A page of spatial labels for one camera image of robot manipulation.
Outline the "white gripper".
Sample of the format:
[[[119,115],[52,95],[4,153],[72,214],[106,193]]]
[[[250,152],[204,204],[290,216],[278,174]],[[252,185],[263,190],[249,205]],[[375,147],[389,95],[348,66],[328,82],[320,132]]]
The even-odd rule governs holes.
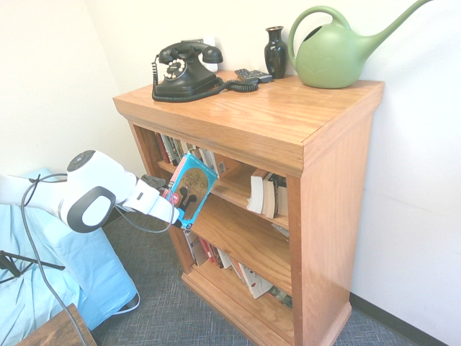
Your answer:
[[[172,196],[165,198],[161,195],[166,188],[164,179],[138,179],[132,192],[122,199],[120,205],[126,210],[136,210],[171,223],[169,229],[173,227],[184,229],[178,219],[179,210],[174,206]]]

